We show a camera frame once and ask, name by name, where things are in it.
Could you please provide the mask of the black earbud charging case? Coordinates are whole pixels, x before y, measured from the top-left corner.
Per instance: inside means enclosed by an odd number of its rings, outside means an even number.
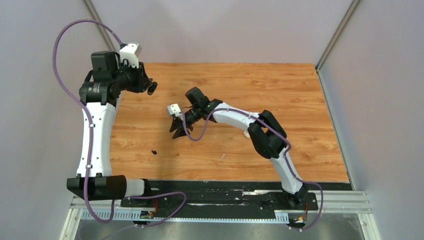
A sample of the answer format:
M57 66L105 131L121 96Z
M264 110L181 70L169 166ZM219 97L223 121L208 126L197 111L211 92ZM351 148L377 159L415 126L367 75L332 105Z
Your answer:
M156 91L157 87L158 87L158 83L154 81L154 82L153 82L153 83L149 86L149 88L147 89L147 94L148 94L149 96L153 95L153 94L154 94L154 92Z

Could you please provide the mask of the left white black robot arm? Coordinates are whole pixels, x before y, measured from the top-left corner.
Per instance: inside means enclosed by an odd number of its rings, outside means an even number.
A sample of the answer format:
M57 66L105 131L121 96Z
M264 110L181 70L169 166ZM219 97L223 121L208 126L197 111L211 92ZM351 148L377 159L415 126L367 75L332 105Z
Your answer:
M84 120L81 159L76 176L66 181L67 189L83 200L134 196L142 207L153 201L152 191L146 188L147 180L113 175L110 163L111 132L121 92L152 95L158 85L147 76L138 55L138 50L122 48L119 52L98 51L90 56L92 70L79 89Z

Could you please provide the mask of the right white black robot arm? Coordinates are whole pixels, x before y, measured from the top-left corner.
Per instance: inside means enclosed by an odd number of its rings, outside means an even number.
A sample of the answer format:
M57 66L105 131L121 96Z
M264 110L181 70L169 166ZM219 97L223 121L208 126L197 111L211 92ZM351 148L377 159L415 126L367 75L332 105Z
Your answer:
M242 110L222 100L209 99L198 87L188 90L185 97L191 104L187 111L183 111L177 103L166 108L172 118L169 131L173 133L173 139L187 136L192 141L199 141L206 132L202 131L197 138L191 136L190 132L194 123L201 119L206 124L227 124L240 129L248 135L255 151L270 160L279 176L283 191L287 193L286 204L292 209L298 209L305 203L308 189L289 155L292 145L287 139L287 133L270 111Z

